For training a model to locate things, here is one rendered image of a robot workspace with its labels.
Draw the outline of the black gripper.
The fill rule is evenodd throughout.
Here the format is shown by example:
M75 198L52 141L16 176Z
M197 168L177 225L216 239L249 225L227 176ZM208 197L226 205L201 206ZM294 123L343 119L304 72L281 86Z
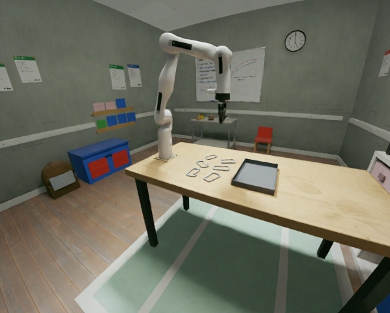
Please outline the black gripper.
M226 101L230 99L230 93L215 93L215 100L219 100L218 103L218 123L223 124L223 117L225 120L226 113ZM220 113L219 113L220 110ZM224 115L224 116L223 116Z

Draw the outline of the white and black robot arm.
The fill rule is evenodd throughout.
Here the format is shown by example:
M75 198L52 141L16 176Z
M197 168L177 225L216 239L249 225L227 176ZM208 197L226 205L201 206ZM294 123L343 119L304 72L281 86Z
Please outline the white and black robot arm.
M171 33L164 33L159 39L161 49L168 52L166 64L158 80L157 102L154 120L158 129L158 157L169 159L172 153L172 115L166 110L166 103L173 92L175 72L180 52L215 62L216 85L215 89L208 89L208 93L230 93L229 63L232 52L225 46L213 46L208 43L179 38Z

